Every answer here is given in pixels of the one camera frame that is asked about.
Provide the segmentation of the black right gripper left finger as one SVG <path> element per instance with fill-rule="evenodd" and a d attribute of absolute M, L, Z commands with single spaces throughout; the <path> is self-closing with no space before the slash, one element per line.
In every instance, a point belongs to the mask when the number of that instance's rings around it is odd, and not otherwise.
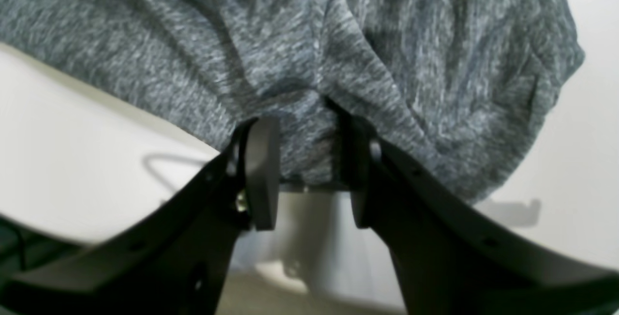
<path fill-rule="evenodd" d="M 241 123 L 167 203 L 105 243 L 15 274 L 19 315 L 212 315 L 242 231 L 276 226 L 280 123 Z"/>

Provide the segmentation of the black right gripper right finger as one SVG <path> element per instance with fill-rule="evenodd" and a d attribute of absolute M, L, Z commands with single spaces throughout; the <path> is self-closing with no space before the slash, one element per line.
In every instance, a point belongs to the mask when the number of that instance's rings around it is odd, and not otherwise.
<path fill-rule="evenodd" d="M 617 271 L 556 253 L 493 222 L 367 119 L 336 107 L 354 222 L 389 249 L 410 315 L 611 315 Z"/>

